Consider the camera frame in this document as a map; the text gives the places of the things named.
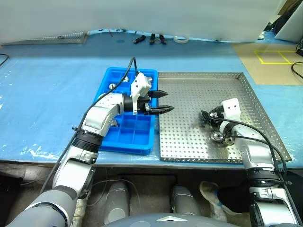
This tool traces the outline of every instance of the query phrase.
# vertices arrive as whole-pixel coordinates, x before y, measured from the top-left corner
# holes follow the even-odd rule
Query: black cord
[[[117,85],[115,87],[113,87],[112,89],[110,89],[109,91],[107,91],[106,93],[104,93],[103,95],[101,95],[92,105],[90,105],[90,107],[87,109],[87,111],[84,113],[81,121],[80,121],[80,124],[76,130],[76,132],[74,133],[74,135],[72,136],[71,140],[69,141],[69,143],[67,144],[66,148],[64,149],[64,151],[62,152],[62,154],[60,155],[60,157],[58,158],[57,162],[55,163],[55,165],[53,166],[51,172],[49,173],[48,177],[46,178],[41,190],[40,190],[40,194],[42,194],[47,186],[47,184],[49,183],[53,173],[55,172],[55,170],[57,169],[57,167],[59,166],[60,164],[60,161],[62,160],[62,158],[64,157],[64,155],[66,154],[68,148],[71,146],[72,142],[74,141],[74,139],[76,138],[78,132],[80,131],[81,129],[81,126],[86,118],[86,115],[87,113],[89,112],[89,110],[94,106],[96,105],[96,103],[98,103],[102,98],[104,98],[105,96],[107,96],[109,93],[111,93],[112,91],[114,91],[120,84],[122,84],[123,80],[125,79],[125,77],[127,76],[131,66],[132,66],[132,63],[134,63],[134,68],[135,68],[135,73],[136,75],[138,74],[138,69],[137,69],[137,63],[136,63],[136,58],[135,57],[132,57],[129,64],[128,64],[128,67],[126,69],[126,72],[124,74],[124,76],[121,78],[120,82],[117,83]]]
[[[251,138],[251,137],[246,137],[246,136],[231,136],[231,137],[232,138],[247,139],[247,140],[254,140],[254,141],[257,141],[257,142],[260,142],[260,143],[267,144],[266,141],[264,141],[264,140],[259,140],[259,139],[255,139],[255,138]],[[277,152],[277,154],[281,158],[281,162],[282,162],[283,169],[284,169],[283,178],[286,179],[286,176],[287,176],[287,166],[286,166],[285,159],[284,159],[283,155],[281,154],[281,152],[274,145],[272,145],[272,147],[273,147],[273,149]]]
[[[0,53],[0,55],[6,57],[6,58],[0,63],[0,66],[1,66],[1,65],[3,65],[3,64],[9,59],[9,56],[8,56],[7,54],[4,54],[4,53]]]
[[[290,67],[292,69],[292,72],[294,72],[295,74],[297,74],[299,77],[303,79],[303,76],[300,73],[298,73],[296,70],[294,70],[294,65],[296,64],[303,64],[303,61],[297,61],[294,64],[292,64],[292,66]]]
[[[255,130],[256,132],[258,132],[267,142],[268,146],[269,146],[269,150],[270,150],[270,153],[271,153],[271,156],[273,157],[273,161],[274,161],[274,167],[276,170],[279,170],[279,166],[278,166],[278,163],[276,161],[276,158],[275,158],[275,153],[274,153],[274,149],[273,149],[273,146],[272,144],[270,143],[269,139],[266,137],[266,135],[261,132],[259,129],[257,129],[256,127],[250,125],[250,124],[246,124],[244,122],[239,122],[239,121],[234,121],[234,120],[229,120],[229,119],[224,119],[224,118],[219,118],[219,117],[212,117],[211,116],[211,113],[213,111],[210,111],[208,113],[208,116],[209,118],[213,119],[213,120],[216,120],[216,121],[226,121],[226,122],[232,122],[232,123],[235,123],[235,124],[240,124],[240,125],[243,125],[243,126],[246,126],[246,127],[249,127],[253,130]]]

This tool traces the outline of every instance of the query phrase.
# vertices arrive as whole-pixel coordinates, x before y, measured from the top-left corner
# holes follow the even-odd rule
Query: gray cylinder
[[[130,215],[129,195],[124,182],[114,183],[108,192],[105,204],[104,224],[125,218]]]
[[[201,215],[193,195],[183,186],[174,187],[171,201],[174,213]]]

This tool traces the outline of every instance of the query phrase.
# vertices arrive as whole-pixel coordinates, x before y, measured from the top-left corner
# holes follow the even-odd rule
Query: wire
[[[300,73],[298,73],[296,70],[294,70],[294,65],[296,65],[296,64],[303,64],[303,61],[297,61],[294,64],[292,64],[292,66],[290,67],[292,72],[294,72],[295,74],[297,74],[299,77],[301,77],[303,79],[303,76]]]
[[[211,110],[209,113],[208,113],[208,116],[209,118],[213,119],[213,120],[219,120],[219,121],[226,121],[226,122],[232,122],[232,123],[235,123],[235,124],[240,124],[240,125],[243,125],[243,126],[246,126],[246,127],[249,127],[253,130],[255,130],[256,132],[258,132],[267,142],[268,146],[269,146],[269,150],[270,150],[270,153],[271,153],[271,156],[273,157],[273,161],[274,161],[274,167],[275,169],[279,170],[279,166],[278,166],[278,163],[276,161],[276,158],[275,158],[275,153],[274,153],[274,149],[273,149],[273,146],[272,144],[270,143],[269,139],[266,137],[266,135],[261,132],[259,129],[257,129],[256,127],[250,125],[250,124],[246,124],[244,122],[239,122],[239,121],[234,121],[234,120],[229,120],[229,119],[224,119],[224,118],[219,118],[219,117],[212,117],[211,116],[211,113],[213,111]]]
[[[31,183],[34,183],[34,182],[40,181],[40,180],[42,180],[42,179],[46,178],[47,176],[48,176],[48,175],[45,175],[45,176],[42,176],[42,177],[40,177],[40,178],[37,178],[37,179],[35,179],[35,180],[33,180],[33,181],[26,182],[26,183],[21,183],[21,184],[20,184],[20,186],[24,186],[24,185],[28,185],[28,184],[31,184]]]
[[[115,181],[125,181],[125,182],[130,183],[130,184],[134,187],[134,189],[135,189],[135,191],[136,191],[136,194],[137,194],[137,198],[138,198],[139,210],[141,210],[141,202],[140,202],[140,197],[139,197],[138,190],[137,190],[136,186],[134,185],[134,183],[131,182],[131,181],[128,181],[128,180],[126,180],[126,179],[104,180],[104,181],[96,182],[96,183],[94,183],[92,186],[95,186],[95,185],[97,185],[97,184],[104,183],[104,182],[115,182]]]
[[[135,73],[136,75],[138,74],[138,69],[137,69],[137,63],[136,63],[136,58],[135,57],[132,57],[131,60],[129,61],[129,64],[128,64],[128,67],[126,69],[126,72],[124,74],[124,76],[121,78],[120,82],[117,83],[117,85],[115,87],[113,87],[112,89],[110,89],[109,91],[107,91],[106,93],[104,93],[103,95],[101,95],[92,105],[90,105],[90,107],[87,109],[87,111],[84,113],[81,121],[80,121],[80,124],[77,128],[77,130],[75,131],[75,133],[73,134],[71,140],[69,141],[69,143],[67,144],[67,146],[65,147],[64,151],[62,152],[62,154],[60,155],[60,157],[58,158],[57,162],[55,163],[55,165],[53,166],[49,176],[47,177],[47,179],[45,180],[41,190],[40,190],[40,194],[42,194],[47,186],[47,184],[49,183],[53,173],[55,172],[55,170],[57,169],[57,167],[59,166],[60,164],[60,161],[62,160],[62,158],[64,157],[64,155],[66,154],[67,150],[69,149],[69,147],[71,146],[72,142],[74,141],[74,139],[76,138],[78,132],[80,131],[81,129],[81,126],[86,118],[86,115],[87,113],[89,112],[89,110],[94,106],[96,105],[96,103],[98,103],[102,98],[104,98],[105,96],[107,96],[109,93],[111,93],[112,91],[114,91],[120,84],[122,84],[123,80],[125,79],[125,77],[127,76],[131,66],[132,66],[132,63],[134,63],[134,68],[135,68]]]
[[[105,167],[105,172],[106,172],[106,180],[108,180],[108,172],[107,172],[107,168],[106,168],[106,167]],[[102,198],[103,195],[104,195],[106,186],[107,186],[107,181],[105,182],[103,191],[102,191],[101,195],[99,196],[99,198],[98,198],[93,204],[87,204],[87,206],[89,206],[89,207],[95,206],[95,205],[101,200],[101,198]]]
[[[257,141],[257,142],[260,142],[260,143],[267,144],[266,141],[264,141],[264,140],[259,140],[259,139],[256,139],[256,138],[251,138],[251,137],[246,137],[246,136],[231,136],[231,137],[232,138],[247,139],[247,140],[254,140],[254,141]],[[284,169],[283,178],[286,179],[286,176],[287,176],[287,166],[286,166],[285,159],[284,159],[283,155],[281,154],[281,152],[274,145],[272,145],[272,147],[273,147],[273,149],[277,152],[277,154],[281,158],[281,162],[282,162],[283,169]]]
[[[7,54],[4,54],[4,53],[0,53],[0,55],[5,56],[5,59],[0,63],[0,66],[1,66],[9,59],[9,56]]]

